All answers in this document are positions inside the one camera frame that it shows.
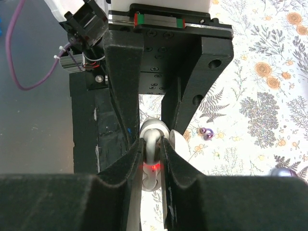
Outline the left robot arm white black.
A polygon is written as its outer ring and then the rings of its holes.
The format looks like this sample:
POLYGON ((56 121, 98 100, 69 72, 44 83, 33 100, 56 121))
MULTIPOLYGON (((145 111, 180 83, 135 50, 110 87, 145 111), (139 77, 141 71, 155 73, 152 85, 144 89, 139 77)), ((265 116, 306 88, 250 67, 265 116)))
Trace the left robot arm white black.
POLYGON ((139 138, 141 94, 162 95, 161 118, 183 133, 232 62, 233 29, 208 0, 49 0, 73 50, 84 55, 89 89, 103 76, 126 148, 139 138))

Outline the white earbud charging case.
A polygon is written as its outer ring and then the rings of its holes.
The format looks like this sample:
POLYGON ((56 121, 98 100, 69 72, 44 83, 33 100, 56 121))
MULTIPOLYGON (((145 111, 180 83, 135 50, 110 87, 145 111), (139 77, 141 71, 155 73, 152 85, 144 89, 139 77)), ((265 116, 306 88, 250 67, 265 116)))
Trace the white earbud charging case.
POLYGON ((186 157, 190 154, 188 143, 183 135, 174 129, 169 130, 163 121, 148 117, 140 129, 140 137, 146 142, 142 177, 142 190, 146 192, 153 192, 161 187, 161 136, 169 141, 178 155, 186 157))

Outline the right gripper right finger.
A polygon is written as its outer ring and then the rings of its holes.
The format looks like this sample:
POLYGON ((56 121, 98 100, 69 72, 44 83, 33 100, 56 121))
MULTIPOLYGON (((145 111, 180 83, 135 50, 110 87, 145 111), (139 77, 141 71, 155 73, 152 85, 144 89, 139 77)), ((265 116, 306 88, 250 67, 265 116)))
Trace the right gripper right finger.
POLYGON ((161 139, 164 227, 169 231, 305 231, 308 187, 273 176, 207 176, 161 139))

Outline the white earbud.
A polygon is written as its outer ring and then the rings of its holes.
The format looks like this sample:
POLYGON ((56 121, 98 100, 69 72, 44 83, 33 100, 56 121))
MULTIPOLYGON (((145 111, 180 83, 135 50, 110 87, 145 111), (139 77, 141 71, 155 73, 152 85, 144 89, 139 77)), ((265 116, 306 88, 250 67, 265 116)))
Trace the white earbud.
POLYGON ((159 161, 158 152, 159 141, 161 134, 157 129, 148 129, 145 131, 143 139, 146 141, 146 161, 147 165, 155 165, 159 161))

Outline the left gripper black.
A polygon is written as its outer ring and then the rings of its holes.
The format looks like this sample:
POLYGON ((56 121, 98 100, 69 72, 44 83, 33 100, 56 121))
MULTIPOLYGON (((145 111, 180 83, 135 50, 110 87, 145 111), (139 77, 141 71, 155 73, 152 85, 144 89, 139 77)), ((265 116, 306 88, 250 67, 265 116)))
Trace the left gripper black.
POLYGON ((143 4, 126 12, 110 9, 108 19, 113 30, 105 34, 103 48, 110 99, 126 150, 139 138, 139 94, 166 92, 161 119, 183 134, 234 57, 232 26, 209 12, 143 4))

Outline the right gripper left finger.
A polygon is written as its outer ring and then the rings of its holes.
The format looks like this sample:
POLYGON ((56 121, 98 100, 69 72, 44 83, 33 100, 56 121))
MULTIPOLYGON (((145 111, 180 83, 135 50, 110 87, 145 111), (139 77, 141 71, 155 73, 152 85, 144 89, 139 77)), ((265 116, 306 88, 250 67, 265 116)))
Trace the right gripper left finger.
POLYGON ((144 146, 96 175, 1 175, 1 230, 139 231, 144 146))

